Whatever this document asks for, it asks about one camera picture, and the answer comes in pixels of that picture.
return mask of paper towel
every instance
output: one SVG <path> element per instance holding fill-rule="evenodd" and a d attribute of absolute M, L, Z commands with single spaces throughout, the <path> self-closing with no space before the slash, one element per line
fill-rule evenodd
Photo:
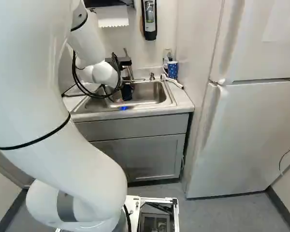
<path fill-rule="evenodd" d="M 124 27 L 129 25 L 126 5 L 97 7 L 95 12 L 99 19 L 99 28 Z"/>

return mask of faucet handle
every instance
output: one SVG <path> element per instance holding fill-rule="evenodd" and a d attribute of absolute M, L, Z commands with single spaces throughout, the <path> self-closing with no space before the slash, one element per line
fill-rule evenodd
<path fill-rule="evenodd" d="M 150 73 L 149 80 L 150 81 L 154 81 L 155 80 L 155 74 L 153 72 Z"/>

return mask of baseboard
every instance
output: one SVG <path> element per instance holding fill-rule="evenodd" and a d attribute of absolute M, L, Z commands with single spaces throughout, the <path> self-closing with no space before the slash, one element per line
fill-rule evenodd
<path fill-rule="evenodd" d="M 150 186 L 150 185 L 166 185 L 172 183 L 180 182 L 179 178 L 173 179 L 163 179 L 163 180 L 146 180 L 146 181 L 136 181 L 128 183 L 128 187 L 142 187 L 142 186 Z"/>
<path fill-rule="evenodd" d="M 244 192 L 244 193 L 229 194 L 229 195 L 211 196 L 211 197 L 194 197 L 194 198 L 186 198 L 186 200 L 195 201 L 195 200 L 219 199 L 219 198 L 228 198 L 228 197 L 248 196 L 248 195 L 260 194 L 260 193 L 264 193 L 264 191 Z"/>
<path fill-rule="evenodd" d="M 285 222 L 288 224 L 290 228 L 290 212 L 286 208 L 286 206 L 283 204 L 281 199 L 278 197 L 274 189 L 270 186 L 266 189 L 266 193 L 270 200 L 272 201 L 273 205 L 276 207 L 278 212 L 281 214 Z"/>
<path fill-rule="evenodd" d="M 0 232 L 5 232 L 11 222 L 13 221 L 15 215 L 17 214 L 19 208 L 23 205 L 26 195 L 27 195 L 27 189 L 23 189 L 18 197 L 13 202 L 12 206 L 9 208 L 9 210 L 6 212 L 2 220 L 0 221 Z"/>

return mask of refrigerator door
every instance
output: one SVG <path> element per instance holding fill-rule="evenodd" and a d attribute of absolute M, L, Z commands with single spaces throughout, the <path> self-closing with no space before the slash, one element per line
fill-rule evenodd
<path fill-rule="evenodd" d="M 210 79 L 290 77 L 290 0 L 225 0 Z"/>
<path fill-rule="evenodd" d="M 197 154 L 184 175 L 187 197 L 265 190 L 280 175 L 279 160 L 290 149 L 290 82 L 217 85 L 205 105 L 214 112 L 203 110 L 201 116 Z M 289 165 L 290 152 L 281 169 Z"/>

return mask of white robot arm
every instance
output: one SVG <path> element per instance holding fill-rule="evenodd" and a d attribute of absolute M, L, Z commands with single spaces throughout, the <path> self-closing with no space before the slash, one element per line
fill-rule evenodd
<path fill-rule="evenodd" d="M 27 195 L 34 218 L 72 232 L 111 232 L 125 174 L 78 132 L 57 86 L 67 40 L 101 83 L 117 81 L 94 20 L 82 21 L 79 10 L 79 0 L 0 0 L 0 150 L 37 179 Z"/>

